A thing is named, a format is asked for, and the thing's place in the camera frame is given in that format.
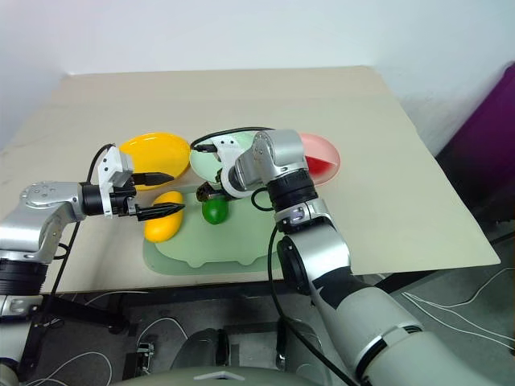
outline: yellow plate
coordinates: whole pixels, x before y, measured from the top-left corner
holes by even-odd
[[[190,146],[186,140],[170,133],[140,135],[125,142],[120,150],[132,156],[134,173],[159,171],[175,179],[187,169],[190,158]],[[164,185],[138,185],[137,189],[149,191]]]

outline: yellow fruit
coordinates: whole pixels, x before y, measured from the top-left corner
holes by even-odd
[[[178,191],[169,191],[160,195],[153,203],[183,203],[183,195]],[[162,243],[171,239],[183,222],[183,211],[161,219],[153,219],[145,222],[145,238],[151,243]]]

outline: green fruit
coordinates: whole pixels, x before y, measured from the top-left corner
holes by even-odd
[[[223,223],[229,215],[229,204],[223,198],[210,199],[202,203],[202,216],[210,224]]]

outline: floor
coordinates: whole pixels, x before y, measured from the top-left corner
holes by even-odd
[[[508,240],[496,245],[501,265],[438,272],[404,290],[441,304],[466,300],[489,277],[502,267],[513,267],[515,243]],[[460,307],[459,312],[475,323],[503,335],[514,336],[513,271],[500,275],[471,305]],[[513,384],[515,358],[508,349],[485,339],[464,335],[440,325],[409,303],[401,294],[395,294],[409,312],[418,318],[427,330],[435,332],[464,362],[500,385]],[[322,321],[309,298],[300,295],[282,295],[285,311],[292,317],[310,324],[319,335],[325,354],[341,366],[329,341]],[[460,328],[468,326],[453,315],[426,308],[435,316]],[[131,322],[139,325],[138,335],[145,326],[157,318],[177,318],[188,333],[208,327],[226,328],[233,345],[231,360],[241,366],[273,368],[275,363],[274,322],[277,313],[270,297],[209,300],[173,303],[161,306],[134,307]],[[251,331],[243,335],[242,331]],[[135,348],[138,335],[111,335],[105,328],[66,322],[61,328],[50,330],[44,342],[43,354],[33,379],[47,376],[66,360],[85,351],[99,351],[113,364],[113,382],[122,378],[125,353]],[[166,371],[184,341],[180,330],[168,321],[160,322],[148,331],[156,342],[156,355],[152,372]],[[108,369],[100,356],[88,355],[66,366],[55,378],[69,386],[103,385]]]

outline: beige tabletop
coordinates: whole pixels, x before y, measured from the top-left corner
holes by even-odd
[[[238,70],[65,78],[1,152],[0,217],[40,180],[83,181],[97,149],[141,133],[188,141],[260,125],[328,138],[342,168],[320,187],[351,250],[356,274],[498,263],[479,226],[372,69]],[[191,172],[177,183],[199,184]],[[149,203],[160,191],[138,195]],[[64,241],[68,240],[67,229]],[[265,273],[167,276],[142,259],[134,218],[83,222],[60,291],[260,281]],[[51,264],[44,290],[59,268]]]

